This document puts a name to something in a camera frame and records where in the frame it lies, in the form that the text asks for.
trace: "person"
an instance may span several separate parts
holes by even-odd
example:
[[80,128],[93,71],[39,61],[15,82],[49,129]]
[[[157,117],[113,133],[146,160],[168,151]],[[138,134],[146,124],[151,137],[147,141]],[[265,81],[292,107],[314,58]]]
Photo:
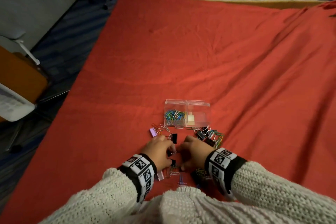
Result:
[[40,223],[336,223],[336,202],[270,173],[260,164],[187,136],[177,152],[188,153],[181,169],[205,169],[221,193],[239,202],[212,199],[194,187],[167,191],[150,201],[154,174],[171,165],[165,136],[154,137],[118,169]]

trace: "hand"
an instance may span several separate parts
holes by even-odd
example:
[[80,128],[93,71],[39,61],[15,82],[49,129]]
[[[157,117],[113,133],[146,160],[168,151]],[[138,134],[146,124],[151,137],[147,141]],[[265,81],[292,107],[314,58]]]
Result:
[[181,170],[184,171],[196,168],[204,169],[204,162],[207,156],[214,151],[214,148],[195,137],[187,136],[177,151],[182,154],[187,152],[191,156],[181,166]]
[[157,171],[160,171],[171,165],[171,160],[167,159],[167,149],[176,152],[175,145],[168,140],[164,135],[153,137],[141,150],[141,153],[146,154],[154,162]]

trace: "person's left arm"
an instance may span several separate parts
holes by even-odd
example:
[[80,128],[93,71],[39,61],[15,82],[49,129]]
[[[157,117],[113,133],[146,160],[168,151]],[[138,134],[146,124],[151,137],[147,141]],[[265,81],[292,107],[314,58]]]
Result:
[[157,170],[170,166],[166,150],[175,151],[165,136],[154,137],[118,169],[104,172],[103,179],[88,190],[73,195],[69,201],[40,224],[114,223],[137,209],[153,187]]

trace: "person's left hand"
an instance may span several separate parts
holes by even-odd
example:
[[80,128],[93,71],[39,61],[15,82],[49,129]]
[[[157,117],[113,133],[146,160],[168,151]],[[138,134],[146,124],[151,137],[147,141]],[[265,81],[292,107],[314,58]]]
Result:
[[157,171],[160,171],[171,165],[171,160],[167,159],[167,149],[176,152],[175,145],[171,140],[168,140],[164,135],[153,137],[141,150],[141,153],[146,154],[156,165]]

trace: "knit sweater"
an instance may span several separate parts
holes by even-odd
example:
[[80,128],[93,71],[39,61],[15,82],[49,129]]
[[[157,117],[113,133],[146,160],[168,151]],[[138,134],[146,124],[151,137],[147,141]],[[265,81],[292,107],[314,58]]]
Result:
[[235,172],[231,190],[239,202],[221,202],[197,188],[180,187],[139,204],[132,181],[111,168],[41,223],[336,223],[336,201],[256,162]]

